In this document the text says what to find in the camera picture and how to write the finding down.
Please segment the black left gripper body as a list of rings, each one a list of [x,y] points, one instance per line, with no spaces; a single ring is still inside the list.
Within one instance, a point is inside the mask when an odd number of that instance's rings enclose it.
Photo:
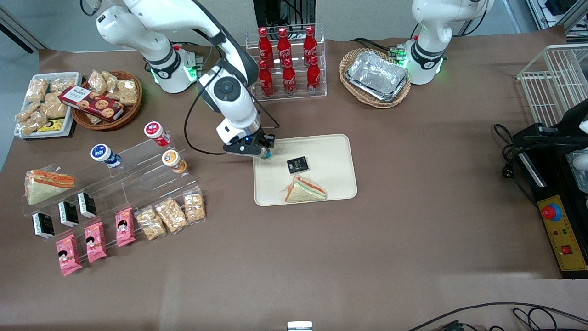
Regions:
[[[588,99],[569,109],[558,123],[559,137],[582,137],[587,134],[580,128],[580,124],[586,119],[588,112]]]

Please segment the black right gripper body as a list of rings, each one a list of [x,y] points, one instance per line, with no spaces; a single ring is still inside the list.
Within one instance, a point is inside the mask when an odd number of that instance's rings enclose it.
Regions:
[[[258,155],[259,148],[264,146],[264,132],[256,133],[241,138],[230,145],[223,145],[223,151],[227,154],[254,157]]]

